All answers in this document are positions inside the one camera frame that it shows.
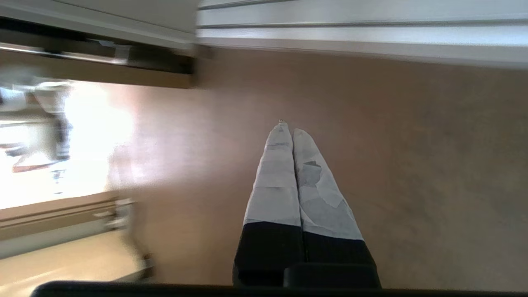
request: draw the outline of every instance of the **brown floor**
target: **brown floor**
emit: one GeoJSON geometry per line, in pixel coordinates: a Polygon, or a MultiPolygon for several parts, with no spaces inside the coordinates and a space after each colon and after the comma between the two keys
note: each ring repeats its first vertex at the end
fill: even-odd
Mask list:
{"type": "Polygon", "coordinates": [[[214,50],[192,90],[119,86],[157,280],[230,284],[278,119],[318,144],[384,287],[528,290],[528,72],[214,50]]]}

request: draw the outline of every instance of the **blurred object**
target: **blurred object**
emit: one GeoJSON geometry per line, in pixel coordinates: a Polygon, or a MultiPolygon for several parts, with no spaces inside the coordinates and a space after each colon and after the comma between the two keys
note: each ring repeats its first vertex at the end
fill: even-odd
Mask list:
{"type": "MultiPolygon", "coordinates": [[[[16,147],[11,144],[11,149],[6,151],[8,156],[20,157],[13,165],[13,172],[41,169],[69,159],[69,124],[63,116],[64,104],[60,96],[60,91],[68,84],[64,80],[41,78],[36,68],[0,69],[0,86],[4,89],[0,127],[24,126],[27,132],[25,139],[20,140],[22,144],[16,147]],[[37,92],[41,93],[44,104],[37,98],[37,92]]],[[[9,145],[5,140],[0,142],[9,145]]]]}

